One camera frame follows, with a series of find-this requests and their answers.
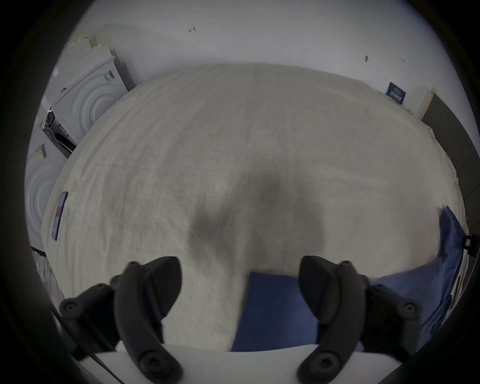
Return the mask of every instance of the white bed sheet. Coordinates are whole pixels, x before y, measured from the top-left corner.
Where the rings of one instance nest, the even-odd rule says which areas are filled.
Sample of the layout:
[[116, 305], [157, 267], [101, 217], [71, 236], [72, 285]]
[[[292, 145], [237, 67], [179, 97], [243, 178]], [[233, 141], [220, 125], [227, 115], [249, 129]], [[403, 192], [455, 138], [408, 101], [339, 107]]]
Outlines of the white bed sheet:
[[296, 275], [316, 254], [369, 277], [406, 271], [437, 255], [445, 205], [465, 223], [451, 161], [385, 95], [297, 67], [207, 66], [138, 86], [97, 121], [42, 241], [66, 297], [129, 261], [179, 257], [165, 341], [228, 350], [252, 269]]

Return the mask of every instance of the framed sign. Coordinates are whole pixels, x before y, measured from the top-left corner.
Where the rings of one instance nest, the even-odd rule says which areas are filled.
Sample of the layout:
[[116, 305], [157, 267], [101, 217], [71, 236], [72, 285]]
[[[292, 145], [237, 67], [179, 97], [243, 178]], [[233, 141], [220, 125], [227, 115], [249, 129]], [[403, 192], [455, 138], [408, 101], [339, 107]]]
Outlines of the framed sign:
[[387, 95], [390, 96], [393, 100], [395, 100], [398, 104], [403, 103], [403, 99], [405, 98], [405, 92], [398, 88], [395, 84], [390, 83], [387, 90]]

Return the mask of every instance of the stacked washer dryer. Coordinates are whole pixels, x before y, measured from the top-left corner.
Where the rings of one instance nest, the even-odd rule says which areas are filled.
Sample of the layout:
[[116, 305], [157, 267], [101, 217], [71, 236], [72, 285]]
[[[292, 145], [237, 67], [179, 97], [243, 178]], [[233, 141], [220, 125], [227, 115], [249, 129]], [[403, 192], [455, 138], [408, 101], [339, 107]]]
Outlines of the stacked washer dryer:
[[80, 37], [62, 53], [45, 90], [30, 137], [25, 167], [25, 215], [30, 245], [45, 256], [40, 235], [43, 213], [67, 157], [44, 131], [51, 108], [68, 140], [78, 145], [95, 121], [127, 93], [107, 46], [91, 48]]

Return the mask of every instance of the washer door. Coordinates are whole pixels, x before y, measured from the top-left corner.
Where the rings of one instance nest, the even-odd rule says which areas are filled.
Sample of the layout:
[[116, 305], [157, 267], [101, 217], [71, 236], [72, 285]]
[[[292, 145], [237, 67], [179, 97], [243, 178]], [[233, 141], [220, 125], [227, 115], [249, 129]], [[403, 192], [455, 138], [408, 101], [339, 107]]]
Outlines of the washer door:
[[66, 157], [50, 141], [40, 126], [30, 137], [25, 166], [25, 219], [30, 245], [45, 251], [41, 228], [47, 202]]

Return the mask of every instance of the blue towel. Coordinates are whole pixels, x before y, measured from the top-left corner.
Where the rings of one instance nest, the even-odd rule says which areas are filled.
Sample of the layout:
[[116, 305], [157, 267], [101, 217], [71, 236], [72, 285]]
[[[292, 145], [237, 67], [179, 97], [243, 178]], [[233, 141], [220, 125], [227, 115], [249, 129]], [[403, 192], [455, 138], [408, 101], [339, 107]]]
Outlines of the blue towel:
[[[465, 233], [446, 207], [440, 216], [440, 251], [427, 265], [381, 278], [384, 284], [421, 305], [422, 347], [440, 328], [451, 303], [451, 291], [460, 269]], [[316, 344], [318, 323], [303, 299], [298, 279], [291, 276], [250, 274], [247, 299], [232, 351], [260, 351]]]

